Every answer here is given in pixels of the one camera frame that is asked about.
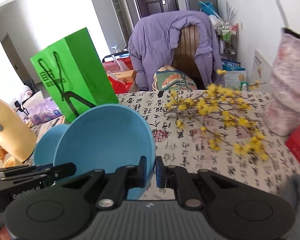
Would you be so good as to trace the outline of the person's left hand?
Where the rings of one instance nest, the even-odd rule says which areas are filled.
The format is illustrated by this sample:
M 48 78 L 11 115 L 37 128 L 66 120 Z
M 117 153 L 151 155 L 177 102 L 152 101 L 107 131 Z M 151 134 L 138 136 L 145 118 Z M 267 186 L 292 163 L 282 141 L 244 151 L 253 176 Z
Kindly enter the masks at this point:
M 5 226 L 0 229 L 0 240 L 11 240 L 11 236 Z

